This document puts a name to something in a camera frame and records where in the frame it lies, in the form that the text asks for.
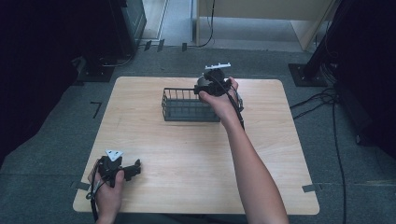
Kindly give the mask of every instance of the gray carpet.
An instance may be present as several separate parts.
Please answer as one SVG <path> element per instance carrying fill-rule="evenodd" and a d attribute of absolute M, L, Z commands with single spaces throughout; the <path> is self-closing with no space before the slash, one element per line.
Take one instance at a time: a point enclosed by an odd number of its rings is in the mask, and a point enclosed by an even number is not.
<path fill-rule="evenodd" d="M 0 223 L 92 223 L 92 214 L 73 210 L 76 191 L 70 184 L 81 179 L 117 77 L 198 77 L 205 65 L 231 63 L 224 70 L 227 76 L 281 80 L 294 105 L 323 90 L 297 88 L 290 76 L 288 63 L 306 63 L 310 57 L 309 53 L 264 50 L 140 49 L 130 63 L 115 69 L 109 83 L 70 87 L 40 132 L 7 156 L 0 173 Z M 97 105 L 91 102 L 103 103 L 96 118 Z M 317 104 L 293 109 L 292 114 Z M 396 160 L 377 147 L 357 146 L 341 105 L 335 108 L 335 119 L 346 177 L 346 223 L 395 223 Z M 332 107 L 325 105 L 295 124 L 312 180 L 320 186 L 320 212 L 290 216 L 290 223 L 342 223 L 343 186 L 332 135 Z M 159 214 L 122 215 L 119 223 L 132 223 L 131 218 L 134 223 L 177 223 L 177 218 Z M 190 219 L 179 222 L 200 223 L 196 217 L 183 218 Z M 245 220 L 244 216 L 215 218 Z"/>

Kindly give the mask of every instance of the wooden table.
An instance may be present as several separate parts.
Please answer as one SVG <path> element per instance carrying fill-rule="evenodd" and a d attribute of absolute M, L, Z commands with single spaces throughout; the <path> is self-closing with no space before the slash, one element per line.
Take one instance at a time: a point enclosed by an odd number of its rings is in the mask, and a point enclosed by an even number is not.
<path fill-rule="evenodd" d="M 163 88 L 193 88 L 197 78 L 120 77 L 111 94 L 82 182 L 106 149 L 121 150 L 123 166 L 142 161 L 125 182 L 121 212 L 243 214 L 226 132 L 219 122 L 164 121 Z M 315 215 L 311 185 L 282 83 L 237 79 L 246 132 L 271 172 L 290 215 Z M 74 209 L 91 212 L 87 191 Z"/>

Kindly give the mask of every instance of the human hand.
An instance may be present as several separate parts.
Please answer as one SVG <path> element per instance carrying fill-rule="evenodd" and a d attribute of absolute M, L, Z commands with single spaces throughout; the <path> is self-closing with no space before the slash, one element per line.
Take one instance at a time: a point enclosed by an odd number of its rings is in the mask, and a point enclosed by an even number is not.
<path fill-rule="evenodd" d="M 88 176 L 90 182 L 92 182 L 92 173 L 93 170 Z M 97 190 L 95 199 L 99 218 L 96 223 L 114 223 L 122 204 L 123 179 L 124 171 L 120 170 L 117 172 L 114 188 L 105 183 Z M 102 178 L 99 172 L 96 172 L 94 183 L 99 180 L 102 180 Z"/>
<path fill-rule="evenodd" d="M 234 91 L 238 89 L 238 83 L 235 81 L 233 77 L 229 77 L 229 79 L 231 80 L 232 87 L 230 88 L 228 93 L 230 93 L 230 95 L 233 97 L 233 100 L 237 103 L 237 98 Z M 201 98 L 201 101 L 203 101 L 204 103 L 208 103 L 213 107 L 215 113 L 219 116 L 223 125 L 225 125 L 229 121 L 233 121 L 233 120 L 238 121 L 238 117 L 236 116 L 235 109 L 233 108 L 233 105 L 230 102 L 230 99 L 228 98 L 227 94 L 223 94 L 217 97 L 217 96 L 212 96 L 205 91 L 200 91 L 199 96 Z"/>

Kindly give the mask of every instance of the finger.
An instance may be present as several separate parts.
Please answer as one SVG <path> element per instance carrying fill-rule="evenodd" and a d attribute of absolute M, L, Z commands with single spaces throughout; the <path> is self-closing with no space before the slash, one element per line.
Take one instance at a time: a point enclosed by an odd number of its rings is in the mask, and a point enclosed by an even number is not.
<path fill-rule="evenodd" d="M 213 102 L 213 96 L 211 96 L 209 93 L 205 91 L 200 91 L 199 96 L 208 104 L 212 105 Z"/>
<path fill-rule="evenodd" d="M 231 80 L 231 85 L 233 86 L 233 88 L 235 90 L 238 90 L 238 83 L 235 81 L 235 79 L 233 77 L 229 77 L 229 79 Z"/>
<path fill-rule="evenodd" d="M 99 180 L 101 180 L 101 179 L 102 179 L 102 177 L 100 176 L 99 172 L 96 172 L 96 174 L 95 174 L 95 181 L 97 182 L 97 181 L 99 181 Z"/>
<path fill-rule="evenodd" d="M 199 92 L 198 92 L 198 99 L 199 99 L 199 101 L 201 101 L 201 103 L 203 103 L 203 104 L 208 104 L 208 102 L 207 101 L 205 101 L 202 97 L 201 97 L 201 95 L 199 94 Z"/>
<path fill-rule="evenodd" d="M 116 175 L 116 184 L 114 186 L 114 189 L 116 190 L 122 190 L 123 187 L 123 179 L 124 179 L 125 173 L 123 170 L 120 170 L 117 172 Z"/>
<path fill-rule="evenodd" d="M 92 168 L 90 174 L 88 175 L 88 180 L 90 181 L 90 183 L 92 182 L 92 175 L 93 175 L 93 172 L 95 171 L 95 168 L 97 168 L 96 165 L 97 165 L 98 162 L 99 162 L 99 160 L 96 160 L 96 162 L 95 162 L 95 164 L 93 165 L 93 168 Z M 98 178 L 97 178 L 97 175 L 98 175 L 98 174 L 97 174 L 97 173 L 98 173 L 98 172 L 97 172 L 97 170 L 96 170 L 95 180 L 98 180 Z"/>

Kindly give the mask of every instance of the forearm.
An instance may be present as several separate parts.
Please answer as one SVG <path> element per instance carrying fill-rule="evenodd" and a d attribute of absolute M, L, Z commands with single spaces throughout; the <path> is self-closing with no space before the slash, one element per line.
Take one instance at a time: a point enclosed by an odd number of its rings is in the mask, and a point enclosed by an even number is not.
<path fill-rule="evenodd" d="M 116 220 L 116 216 L 99 216 L 98 220 L 96 221 L 96 224 L 113 224 L 114 221 Z"/>
<path fill-rule="evenodd" d="M 236 181 L 249 223 L 289 223 L 274 179 L 251 145 L 239 121 L 223 122 L 227 131 Z"/>

